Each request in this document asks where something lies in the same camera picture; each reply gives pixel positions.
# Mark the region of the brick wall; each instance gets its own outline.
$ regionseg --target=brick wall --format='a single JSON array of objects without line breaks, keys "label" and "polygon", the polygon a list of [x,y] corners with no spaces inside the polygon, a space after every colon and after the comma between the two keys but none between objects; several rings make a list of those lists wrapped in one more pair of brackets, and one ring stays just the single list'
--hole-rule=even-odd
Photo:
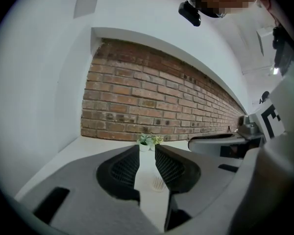
[{"label": "brick wall", "polygon": [[243,111],[219,85],[161,51],[104,39],[86,82],[81,134],[134,141],[140,133],[166,141],[225,133]]}]

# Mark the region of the white wall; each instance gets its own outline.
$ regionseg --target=white wall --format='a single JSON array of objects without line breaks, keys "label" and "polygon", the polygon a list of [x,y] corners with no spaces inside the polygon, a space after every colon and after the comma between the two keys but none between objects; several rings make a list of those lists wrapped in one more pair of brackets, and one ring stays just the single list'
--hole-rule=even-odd
[{"label": "white wall", "polygon": [[100,37],[148,45],[195,66],[249,109],[245,79],[231,48],[203,17],[194,27],[180,0],[98,0],[93,28]]},{"label": "white wall", "polygon": [[282,81],[281,73],[273,75],[270,69],[255,70],[244,75],[247,82],[248,96],[252,102],[250,112],[255,112],[261,105],[259,99],[265,91],[272,92]]},{"label": "white wall", "polygon": [[80,135],[100,39],[92,14],[74,19],[75,3],[18,0],[0,27],[0,184],[12,196]]}]

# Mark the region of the potted plant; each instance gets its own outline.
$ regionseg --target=potted plant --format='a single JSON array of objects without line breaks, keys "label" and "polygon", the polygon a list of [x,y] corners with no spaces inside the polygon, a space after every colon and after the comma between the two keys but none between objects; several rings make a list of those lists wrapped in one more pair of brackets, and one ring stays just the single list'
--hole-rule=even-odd
[{"label": "potted plant", "polygon": [[150,145],[152,144],[152,137],[151,135],[147,135],[142,133],[140,138],[137,140],[137,144],[139,144],[140,151],[149,151]]},{"label": "potted plant", "polygon": [[151,141],[152,141],[152,144],[149,144],[150,145],[150,149],[152,151],[155,151],[155,145],[162,143],[163,142],[163,137],[152,135],[151,136]]}]

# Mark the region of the white ceiling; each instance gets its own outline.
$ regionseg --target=white ceiling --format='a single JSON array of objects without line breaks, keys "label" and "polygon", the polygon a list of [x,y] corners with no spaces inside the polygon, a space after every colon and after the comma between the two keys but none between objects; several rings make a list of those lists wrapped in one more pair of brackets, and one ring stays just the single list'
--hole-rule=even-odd
[{"label": "white ceiling", "polygon": [[274,27],[274,19],[265,8],[254,3],[249,8],[239,13],[227,14],[224,18],[212,19],[203,14],[201,16],[211,22],[226,39],[242,67],[242,73],[269,70],[273,66],[275,50],[270,45],[266,46],[264,57],[256,33],[263,27]]}]

